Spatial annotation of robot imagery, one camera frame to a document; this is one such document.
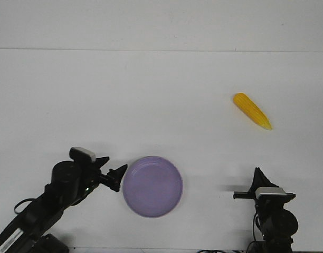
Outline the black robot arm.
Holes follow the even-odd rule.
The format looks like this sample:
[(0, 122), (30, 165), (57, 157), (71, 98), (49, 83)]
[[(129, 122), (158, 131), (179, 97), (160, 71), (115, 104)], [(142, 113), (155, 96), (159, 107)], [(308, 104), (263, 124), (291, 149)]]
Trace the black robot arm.
[(296, 197), (272, 183), (257, 167), (248, 191), (235, 191), (233, 199), (252, 199), (255, 214), (252, 221), (253, 241), (246, 252), (292, 252), (292, 236), (298, 221), (284, 205)]
[(51, 183), (8, 224), (0, 234), (0, 252), (69, 252), (66, 244), (47, 231), (65, 209), (83, 201), (100, 184), (119, 192), (128, 168), (125, 164), (104, 175), (108, 157), (94, 162), (62, 161), (52, 170)]

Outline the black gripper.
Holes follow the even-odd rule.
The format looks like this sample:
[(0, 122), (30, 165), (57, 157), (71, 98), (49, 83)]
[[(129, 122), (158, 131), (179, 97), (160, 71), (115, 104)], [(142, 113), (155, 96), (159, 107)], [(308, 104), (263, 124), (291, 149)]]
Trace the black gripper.
[[(100, 183), (102, 175), (101, 168), (110, 160), (109, 157), (96, 158), (93, 164), (84, 166), (80, 179), (80, 193), (81, 195), (90, 194)], [(109, 169), (106, 174), (106, 186), (114, 192), (120, 191), (121, 181), (128, 169), (128, 165), (122, 165), (118, 169)]]
[(276, 203), (277, 205), (285, 204), (296, 197), (294, 193), (287, 193), (287, 196), (284, 197), (273, 197), (271, 199), (263, 199), (263, 200), (256, 200), (255, 191), (258, 187), (272, 187), (278, 188), (279, 186), (272, 183), (262, 172), (259, 167), (254, 169), (254, 176), (252, 180), (252, 184), (249, 188), (249, 192), (235, 192), (233, 194), (234, 199), (253, 199), (258, 204), (260, 203)]

